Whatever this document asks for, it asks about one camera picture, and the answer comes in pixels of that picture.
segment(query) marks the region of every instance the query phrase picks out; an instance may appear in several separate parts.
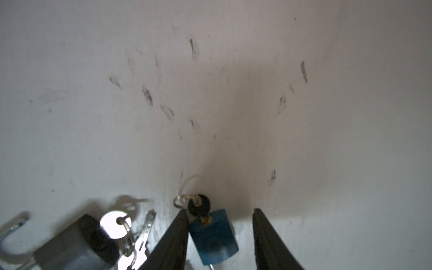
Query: white surface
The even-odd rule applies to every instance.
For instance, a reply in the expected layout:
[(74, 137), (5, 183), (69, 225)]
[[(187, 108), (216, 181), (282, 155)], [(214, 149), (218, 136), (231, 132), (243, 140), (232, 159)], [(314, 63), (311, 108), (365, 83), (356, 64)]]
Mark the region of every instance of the white surface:
[[(226, 209), (240, 247), (218, 269), (255, 268), (254, 207), (306, 270), (430, 269), (431, 10), (2, 1), (0, 223), (31, 213), (5, 248), (32, 251), (131, 195), (157, 212), (152, 250), (172, 199), (201, 192)], [(187, 258), (206, 269), (192, 241)]]

